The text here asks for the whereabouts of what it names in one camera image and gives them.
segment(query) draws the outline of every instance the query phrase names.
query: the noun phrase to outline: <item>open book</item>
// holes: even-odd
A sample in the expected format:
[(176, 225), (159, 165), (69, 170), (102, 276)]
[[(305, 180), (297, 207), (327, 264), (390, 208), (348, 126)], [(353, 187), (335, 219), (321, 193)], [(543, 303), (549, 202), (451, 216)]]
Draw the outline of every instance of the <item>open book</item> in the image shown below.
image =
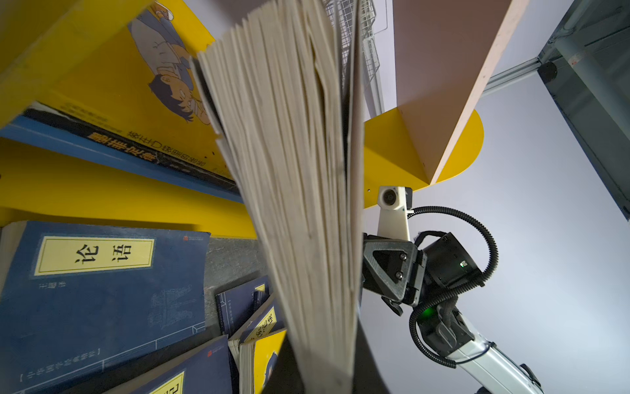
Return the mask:
[(339, 0), (266, 3), (194, 65), (308, 393), (352, 389), (364, 131), (361, 10), (351, 3), (352, 21)]

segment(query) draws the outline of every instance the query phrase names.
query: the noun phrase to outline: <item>blue book cover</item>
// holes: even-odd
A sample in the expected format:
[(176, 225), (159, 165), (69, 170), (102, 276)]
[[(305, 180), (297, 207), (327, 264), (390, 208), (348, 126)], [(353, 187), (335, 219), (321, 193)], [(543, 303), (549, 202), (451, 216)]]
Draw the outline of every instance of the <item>blue book cover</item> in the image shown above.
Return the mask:
[(230, 394), (227, 336), (223, 335), (106, 394)]
[(0, 387), (55, 392), (205, 329), (209, 234), (17, 222), (0, 235)]
[(221, 333), (231, 337), (245, 324), (258, 309), (255, 305), (255, 295), (259, 291), (265, 294), (271, 293), (267, 275), (217, 294)]

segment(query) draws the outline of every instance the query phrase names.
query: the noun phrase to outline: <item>stack of books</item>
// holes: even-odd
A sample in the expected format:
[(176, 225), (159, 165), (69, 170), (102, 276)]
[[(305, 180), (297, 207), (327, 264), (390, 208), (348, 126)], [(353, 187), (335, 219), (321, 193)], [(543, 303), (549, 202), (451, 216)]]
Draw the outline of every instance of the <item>stack of books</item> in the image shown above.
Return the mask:
[(180, 346), (151, 370), (136, 366), (128, 382), (109, 382), (99, 392), (231, 393), (227, 335), (209, 342), (204, 336), (209, 236), (37, 221), (4, 227), (3, 393), (70, 390), (195, 337), (205, 343)]
[(229, 335), (233, 387), (260, 394), (278, 359), (285, 317), (267, 276), (217, 294), (221, 332)]

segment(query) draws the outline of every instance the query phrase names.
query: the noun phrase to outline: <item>cartoon illustration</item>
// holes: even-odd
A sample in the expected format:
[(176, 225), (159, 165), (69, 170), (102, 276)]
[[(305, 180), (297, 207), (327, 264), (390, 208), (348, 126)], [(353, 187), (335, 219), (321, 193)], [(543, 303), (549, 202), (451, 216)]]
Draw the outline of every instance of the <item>cartoon illustration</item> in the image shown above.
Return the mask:
[(276, 362), (278, 362), (278, 355), (276, 352), (272, 353), (272, 356), (269, 357), (269, 361), (267, 362), (267, 370), (265, 371), (265, 382), (263, 383), (263, 387), (269, 381), (269, 378), (272, 377), (273, 367), (275, 367)]
[(155, 2), (127, 28), (138, 52), (155, 78), (149, 83), (153, 94), (172, 112), (193, 120), (193, 114), (204, 124), (210, 124), (201, 101), (193, 97), (193, 80), (188, 70), (190, 54), (173, 28), (173, 13)]

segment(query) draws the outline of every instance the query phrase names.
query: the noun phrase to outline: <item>green led light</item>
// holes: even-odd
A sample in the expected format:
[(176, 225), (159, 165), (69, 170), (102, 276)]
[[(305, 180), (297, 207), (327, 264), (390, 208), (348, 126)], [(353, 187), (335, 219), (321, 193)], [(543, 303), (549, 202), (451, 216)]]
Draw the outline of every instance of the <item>green led light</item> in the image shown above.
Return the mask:
[(420, 315), (420, 320), (426, 320), (436, 314), (436, 312), (435, 308), (429, 308)]

